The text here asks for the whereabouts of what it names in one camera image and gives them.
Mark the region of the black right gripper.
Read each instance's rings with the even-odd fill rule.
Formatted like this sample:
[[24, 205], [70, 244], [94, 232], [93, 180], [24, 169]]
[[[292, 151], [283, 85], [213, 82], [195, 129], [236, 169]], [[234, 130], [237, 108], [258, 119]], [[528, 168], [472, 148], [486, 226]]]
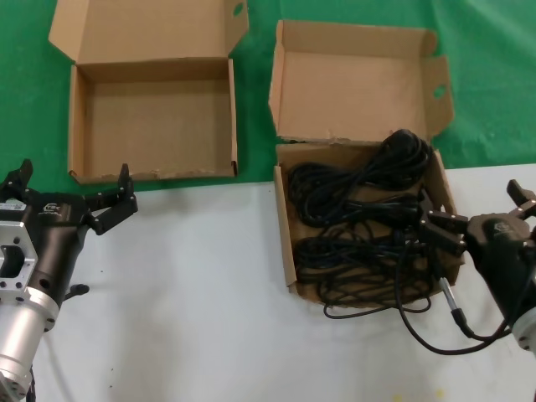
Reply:
[[467, 247], [503, 317], [515, 322], [535, 307], [535, 245], [524, 220], [535, 216], [536, 199], [515, 179], [508, 182], [507, 193], [516, 205], [509, 214], [469, 220], [435, 209], [426, 188], [420, 188], [414, 227], [428, 258], [436, 258], [439, 251], [459, 258]]

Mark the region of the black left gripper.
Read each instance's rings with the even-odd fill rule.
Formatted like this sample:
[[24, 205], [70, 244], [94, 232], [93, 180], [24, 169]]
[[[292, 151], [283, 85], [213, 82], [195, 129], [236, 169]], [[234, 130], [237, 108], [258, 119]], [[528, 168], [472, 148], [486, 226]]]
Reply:
[[23, 222], [37, 253], [28, 285], [61, 305], [69, 290], [76, 260], [89, 226], [97, 235], [113, 229], [138, 211], [134, 182], [126, 163], [116, 189], [81, 195], [40, 193], [28, 187], [33, 174], [30, 159], [1, 182], [1, 204], [26, 205]]

